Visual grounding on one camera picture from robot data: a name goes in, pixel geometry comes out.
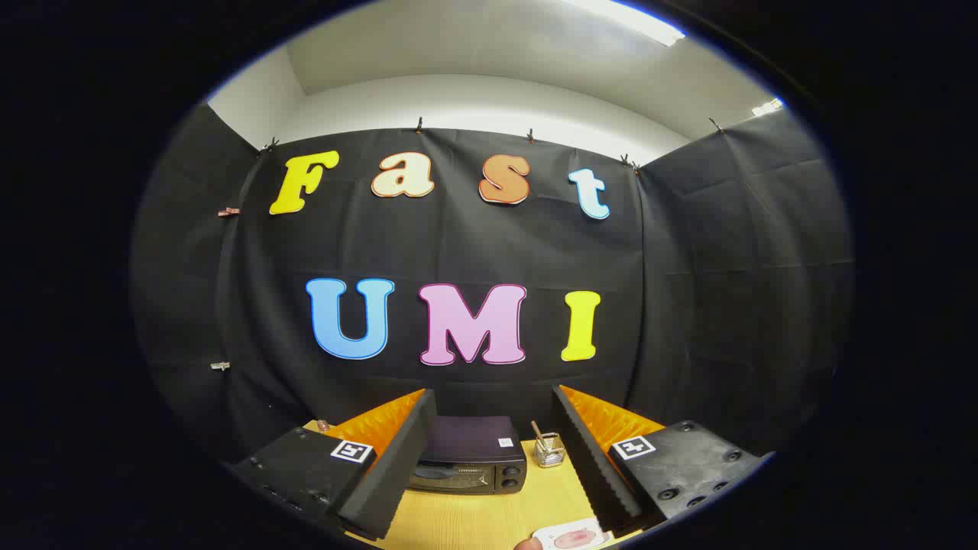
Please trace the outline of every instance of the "ceiling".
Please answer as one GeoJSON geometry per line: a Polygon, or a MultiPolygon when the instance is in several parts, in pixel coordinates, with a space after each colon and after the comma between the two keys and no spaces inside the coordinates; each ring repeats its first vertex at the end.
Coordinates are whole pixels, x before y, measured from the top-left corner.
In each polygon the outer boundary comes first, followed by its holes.
{"type": "Polygon", "coordinates": [[[306,94],[392,76],[481,74],[559,86],[690,138],[770,101],[745,73],[684,38],[666,47],[561,0],[380,0],[288,45],[306,94]]]}

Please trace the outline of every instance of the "pink object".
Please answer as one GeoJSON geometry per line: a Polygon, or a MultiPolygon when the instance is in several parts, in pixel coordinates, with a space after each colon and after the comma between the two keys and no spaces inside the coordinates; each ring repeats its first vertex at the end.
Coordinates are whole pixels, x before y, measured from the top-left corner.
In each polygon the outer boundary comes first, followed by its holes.
{"type": "Polygon", "coordinates": [[[573,530],[557,537],[554,540],[554,546],[557,548],[577,548],[591,542],[596,536],[598,534],[590,529],[573,530]]]}
{"type": "Polygon", "coordinates": [[[489,349],[482,354],[486,363],[507,365],[526,358],[519,347],[519,306],[526,298],[523,287],[496,285],[474,317],[455,285],[425,285],[418,296],[428,304],[428,348],[421,357],[425,365],[455,362],[455,353],[448,350],[449,334],[466,363],[475,360],[486,337],[489,349]]]}

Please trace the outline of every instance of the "letter u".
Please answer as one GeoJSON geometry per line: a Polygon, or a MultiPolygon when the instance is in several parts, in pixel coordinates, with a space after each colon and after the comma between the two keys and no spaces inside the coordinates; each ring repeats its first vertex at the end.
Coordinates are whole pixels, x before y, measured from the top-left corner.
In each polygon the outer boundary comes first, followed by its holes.
{"type": "Polygon", "coordinates": [[[330,355],[340,359],[369,359],[387,345],[387,296],[394,283],[386,279],[364,279],[357,292],[367,303],[367,334],[350,340],[339,327],[339,297],[346,284],[338,279],[313,279],[306,283],[312,298],[312,330],[316,342],[330,355]]]}

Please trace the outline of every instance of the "finger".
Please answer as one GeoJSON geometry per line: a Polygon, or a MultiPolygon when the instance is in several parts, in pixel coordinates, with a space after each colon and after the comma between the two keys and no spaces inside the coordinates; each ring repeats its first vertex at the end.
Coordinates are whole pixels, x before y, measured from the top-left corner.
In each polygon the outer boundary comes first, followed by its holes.
{"type": "Polygon", "coordinates": [[[533,536],[517,542],[512,550],[544,550],[544,545],[539,538],[533,536]]]}

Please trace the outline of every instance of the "yellow letter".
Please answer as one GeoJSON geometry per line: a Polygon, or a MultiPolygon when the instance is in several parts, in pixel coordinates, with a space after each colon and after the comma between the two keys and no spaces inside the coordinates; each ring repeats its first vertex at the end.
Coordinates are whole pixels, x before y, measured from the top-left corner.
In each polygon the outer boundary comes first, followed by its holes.
{"type": "Polygon", "coordinates": [[[299,197],[304,187],[306,195],[316,191],[319,180],[323,178],[323,166],[332,168],[339,164],[339,153],[327,151],[316,155],[295,157],[286,162],[286,179],[282,182],[279,198],[268,208],[270,214],[286,214],[298,212],[305,206],[305,201],[299,197]]]}
{"type": "Polygon", "coordinates": [[[431,181],[431,159],[421,153],[398,153],[380,161],[383,170],[371,182],[370,188],[378,197],[423,197],[434,189],[431,181]],[[403,168],[395,168],[401,162],[403,168]]]}
{"type": "Polygon", "coordinates": [[[567,293],[563,300],[570,306],[570,335],[560,358],[564,361],[590,359],[598,352],[591,345],[591,334],[595,330],[595,307],[601,303],[601,297],[598,293],[577,291],[567,293]]]}

